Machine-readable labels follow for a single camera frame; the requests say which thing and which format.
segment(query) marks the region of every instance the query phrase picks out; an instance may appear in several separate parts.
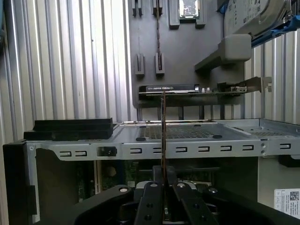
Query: hard drive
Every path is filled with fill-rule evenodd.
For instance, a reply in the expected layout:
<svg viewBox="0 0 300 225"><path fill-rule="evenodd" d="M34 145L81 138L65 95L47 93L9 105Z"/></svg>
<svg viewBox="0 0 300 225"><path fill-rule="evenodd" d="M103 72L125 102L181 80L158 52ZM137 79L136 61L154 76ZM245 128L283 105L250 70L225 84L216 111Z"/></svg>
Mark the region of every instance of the hard drive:
<svg viewBox="0 0 300 225"><path fill-rule="evenodd" d="M253 39L286 23L292 0L229 0L224 19L225 36L250 34Z"/></svg>

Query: qr code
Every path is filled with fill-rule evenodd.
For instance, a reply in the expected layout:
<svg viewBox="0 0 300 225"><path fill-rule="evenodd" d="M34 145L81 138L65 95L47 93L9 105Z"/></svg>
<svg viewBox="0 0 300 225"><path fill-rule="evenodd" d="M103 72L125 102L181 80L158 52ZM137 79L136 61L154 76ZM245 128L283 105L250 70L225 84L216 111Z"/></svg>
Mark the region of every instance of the qr code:
<svg viewBox="0 0 300 225"><path fill-rule="evenodd" d="M299 191L291 191L290 201L299 201Z"/></svg>

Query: hard drive label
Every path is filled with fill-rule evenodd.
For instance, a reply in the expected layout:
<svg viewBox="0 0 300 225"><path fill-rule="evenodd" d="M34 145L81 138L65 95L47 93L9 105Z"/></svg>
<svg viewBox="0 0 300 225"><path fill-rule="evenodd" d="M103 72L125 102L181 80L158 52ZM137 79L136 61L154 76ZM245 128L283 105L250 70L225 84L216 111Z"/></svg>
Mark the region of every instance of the hard drive label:
<svg viewBox="0 0 300 225"><path fill-rule="evenodd" d="M230 0L224 19L225 35L236 33L267 7L269 0Z"/></svg>

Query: blue latch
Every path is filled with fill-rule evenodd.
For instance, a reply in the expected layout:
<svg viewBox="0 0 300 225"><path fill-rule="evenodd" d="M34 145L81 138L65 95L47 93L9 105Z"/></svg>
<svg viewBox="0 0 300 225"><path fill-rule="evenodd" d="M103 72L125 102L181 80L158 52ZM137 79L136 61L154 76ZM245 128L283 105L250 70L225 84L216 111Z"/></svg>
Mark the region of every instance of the blue latch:
<svg viewBox="0 0 300 225"><path fill-rule="evenodd" d="M3 0L0 0L0 30L2 29L2 18L3 18Z"/></svg>
<svg viewBox="0 0 300 225"><path fill-rule="evenodd" d="M264 34L263 36L260 36L255 40L252 40L252 47L254 48L256 46L264 44L267 41L270 41L288 32L296 31L298 28L300 28L300 15L294 15L288 22L280 25L276 29L270 30L268 33Z"/></svg>
<svg viewBox="0 0 300 225"><path fill-rule="evenodd" d="M229 3L229 0L225 1L223 3L223 5L218 9L218 12L225 15L227 7L228 7L228 3Z"/></svg>

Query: sticker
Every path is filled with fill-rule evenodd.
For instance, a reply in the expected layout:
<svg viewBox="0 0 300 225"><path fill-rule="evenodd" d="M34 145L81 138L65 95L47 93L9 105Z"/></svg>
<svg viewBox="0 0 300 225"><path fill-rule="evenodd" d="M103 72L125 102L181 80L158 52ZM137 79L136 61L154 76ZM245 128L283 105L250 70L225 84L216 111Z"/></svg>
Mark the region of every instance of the sticker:
<svg viewBox="0 0 300 225"><path fill-rule="evenodd" d="M193 18L199 15L198 0L180 0L179 11L181 17Z"/></svg>
<svg viewBox="0 0 300 225"><path fill-rule="evenodd" d="M269 0L230 0L224 19L225 35L236 33L255 19L268 5Z"/></svg>
<svg viewBox="0 0 300 225"><path fill-rule="evenodd" d="M131 188L135 188L135 182L134 181L128 181L127 186Z"/></svg>
<svg viewBox="0 0 300 225"><path fill-rule="evenodd" d="M300 189L279 189L274 191L274 208L300 219Z"/></svg>

